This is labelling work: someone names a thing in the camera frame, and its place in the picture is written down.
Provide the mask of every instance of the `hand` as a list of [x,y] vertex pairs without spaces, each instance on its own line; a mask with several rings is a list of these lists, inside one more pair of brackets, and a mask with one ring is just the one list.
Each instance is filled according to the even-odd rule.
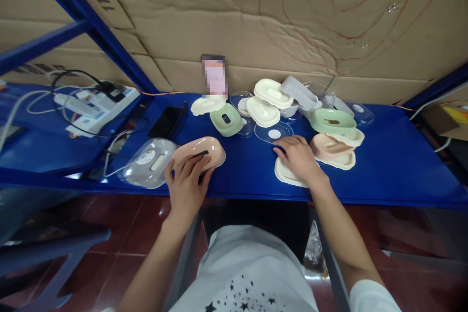
[[298,135],[287,136],[273,143],[281,146],[286,154],[278,148],[273,148],[283,164],[309,187],[328,179],[315,161],[312,149],[307,141]]
[[206,171],[201,184],[198,179],[201,170],[210,161],[210,156],[185,157],[180,163],[175,165],[171,160],[164,172],[164,178],[169,187],[171,198],[171,212],[167,220],[171,222],[172,230],[177,234],[185,235],[192,224],[195,215],[200,210],[205,199],[214,167]]

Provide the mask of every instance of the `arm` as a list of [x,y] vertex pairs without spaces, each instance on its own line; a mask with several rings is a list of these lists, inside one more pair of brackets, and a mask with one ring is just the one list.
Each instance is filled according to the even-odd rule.
[[214,168],[210,168],[198,184],[202,168],[210,157],[186,157],[166,168],[164,177],[169,187],[171,212],[162,224],[161,232],[120,301],[117,312],[162,311],[167,289],[172,280],[176,257],[195,215],[203,204]]
[[278,140],[274,148],[296,176],[309,187],[317,209],[325,238],[333,252],[348,292],[362,279],[370,279],[384,285],[366,245],[348,212],[334,193],[330,180],[315,161],[312,149],[301,136],[290,136]]

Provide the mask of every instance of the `blue shelf surface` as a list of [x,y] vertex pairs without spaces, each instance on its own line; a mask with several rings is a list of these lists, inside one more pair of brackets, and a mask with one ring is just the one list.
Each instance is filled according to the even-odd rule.
[[[9,84],[8,86],[15,95],[19,96],[34,90],[50,90],[50,87],[33,84]],[[72,90],[75,88],[61,89],[60,92],[67,94]],[[81,136],[72,139],[69,137],[69,132],[65,130],[67,123],[56,112],[33,115],[26,111],[27,105],[38,97],[39,94],[29,97],[20,106],[13,125],[25,127],[26,130],[5,145],[0,154],[0,167],[30,172],[49,172],[95,162],[103,154],[97,137]],[[133,101],[120,116],[130,114],[139,100],[137,98]],[[48,95],[34,104],[32,111],[45,111],[52,108],[52,96]],[[8,115],[5,114],[0,116],[3,121],[7,117]],[[112,135],[125,122],[125,118],[116,119],[109,123],[102,133]],[[105,145],[107,142],[108,138],[102,138],[102,144]]]
[[[156,97],[145,113],[147,129],[160,117],[167,106],[190,108],[198,94],[176,94]],[[358,147],[356,165],[349,171],[320,163],[331,184],[344,203],[388,204],[408,206],[463,207],[468,194],[455,176],[440,160],[404,111],[393,106],[367,105],[375,121],[360,128],[366,138]],[[136,128],[143,127],[142,121]],[[292,125],[295,134],[310,141],[316,132],[302,117]],[[130,136],[119,156],[130,158],[147,140],[146,132]],[[200,137],[216,137],[226,152],[225,163],[213,174],[208,197],[310,200],[307,189],[280,182],[274,174],[276,154],[273,146],[255,135],[222,137],[210,121],[209,114],[193,116],[175,139],[178,145]],[[116,158],[109,173],[125,166],[127,161]],[[148,190],[125,182],[122,172],[100,183],[95,192],[167,195],[164,184]]]

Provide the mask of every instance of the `person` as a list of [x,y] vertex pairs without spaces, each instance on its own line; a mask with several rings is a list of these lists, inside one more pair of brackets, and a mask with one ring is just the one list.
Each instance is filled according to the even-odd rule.
[[[350,298],[352,312],[400,311],[375,268],[355,224],[301,136],[275,142],[274,151],[312,194],[323,233]],[[214,168],[199,184],[209,156],[171,161],[165,170],[172,209],[117,306],[117,312],[162,311],[175,257],[203,204]],[[225,226],[210,238],[197,277],[171,312],[318,311],[302,266],[274,235],[254,226]]]

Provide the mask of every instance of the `green soap dish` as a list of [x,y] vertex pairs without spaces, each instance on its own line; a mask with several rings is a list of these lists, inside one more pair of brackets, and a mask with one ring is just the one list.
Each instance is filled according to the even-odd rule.
[[210,112],[210,118],[223,137],[232,137],[244,127],[239,112],[228,103],[221,110]]
[[356,121],[353,117],[346,112],[334,109],[315,110],[309,122],[319,133],[346,135],[356,128]]

